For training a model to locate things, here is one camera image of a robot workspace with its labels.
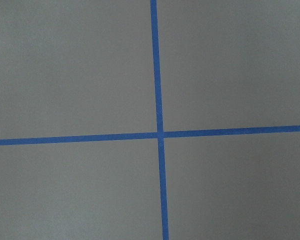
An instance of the vertical blue tape strip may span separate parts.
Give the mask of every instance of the vertical blue tape strip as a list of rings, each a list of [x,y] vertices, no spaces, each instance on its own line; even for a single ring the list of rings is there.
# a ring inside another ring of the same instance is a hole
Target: vertical blue tape strip
[[[156,127],[157,127],[157,137],[158,137],[158,158],[159,158],[159,175],[160,175],[162,238],[163,240],[169,240],[164,120],[163,120],[163,110],[162,110],[157,1],[150,0],[150,7],[151,7]]]

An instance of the blue tape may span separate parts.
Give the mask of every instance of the blue tape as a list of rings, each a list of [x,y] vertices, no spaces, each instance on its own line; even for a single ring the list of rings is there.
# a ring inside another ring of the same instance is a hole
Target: blue tape
[[[186,137],[203,137],[203,136],[270,134],[270,133],[291,133],[291,132],[300,132],[300,125],[211,129],[211,130],[189,130],[189,131],[166,131],[164,133],[164,137],[165,138],[186,138]]]
[[[154,70],[154,88],[155,88],[156,128],[157,128],[157,138],[158,138],[162,238],[163,238],[163,240],[169,240],[164,120],[163,120],[163,110],[162,110],[158,16],[157,16],[157,1],[156,0],[150,1],[150,8],[151,8],[151,30],[152,30],[152,54],[153,54],[153,70]]]
[[[132,139],[156,139],[157,137],[158,134],[156,132],[142,132],[142,133],[121,133],[121,134],[83,135],[83,136],[15,138],[15,139],[0,139],[0,146],[25,145],[25,144],[97,142],[97,141],[132,140]]]

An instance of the blue line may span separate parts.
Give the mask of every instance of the blue line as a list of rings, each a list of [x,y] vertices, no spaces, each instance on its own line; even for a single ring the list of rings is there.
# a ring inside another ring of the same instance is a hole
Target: blue line
[[[154,69],[154,87],[155,87],[156,128],[157,128],[157,138],[158,138],[162,238],[163,240],[169,240],[165,139],[164,139],[164,120],[163,120],[163,110],[162,110],[157,0],[151,0],[150,7],[151,7],[152,53],[153,53],[153,69]]]
[[[15,138],[15,139],[0,139],[0,146],[25,145],[25,144],[97,142],[97,141],[132,140],[132,139],[156,139],[157,137],[158,134],[156,132],[141,132],[141,133],[121,133],[121,134],[83,135],[83,136]]]
[[[243,134],[270,134],[270,133],[291,133],[291,132],[300,132],[300,125],[211,129],[211,130],[189,130],[189,131],[166,131],[164,133],[164,137],[185,138],[185,137],[243,135]]]

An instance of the gray background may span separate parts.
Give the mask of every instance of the gray background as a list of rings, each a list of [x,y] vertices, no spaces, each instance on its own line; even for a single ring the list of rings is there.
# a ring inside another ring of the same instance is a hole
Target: gray background
[[[150,2],[0,1],[0,139],[156,131]]]
[[[300,125],[300,0],[159,0],[165,131]],[[149,0],[0,0],[0,139],[156,131]],[[171,240],[300,240],[300,133],[165,140]],[[0,146],[0,240],[162,239],[155,139]]]
[[[300,132],[165,148],[170,239],[300,240]]]
[[[300,0],[161,0],[166,131],[300,124]]]
[[[0,240],[162,238],[154,139],[0,146]]]

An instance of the gray surface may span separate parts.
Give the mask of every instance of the gray surface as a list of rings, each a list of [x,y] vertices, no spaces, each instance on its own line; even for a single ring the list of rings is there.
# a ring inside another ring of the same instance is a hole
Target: gray surface
[[[159,0],[166,131],[300,125],[300,0]]]
[[[162,239],[156,140],[0,146],[0,240]]]
[[[300,240],[300,133],[165,140],[171,240]]]
[[[147,0],[0,1],[0,139],[153,132]]]

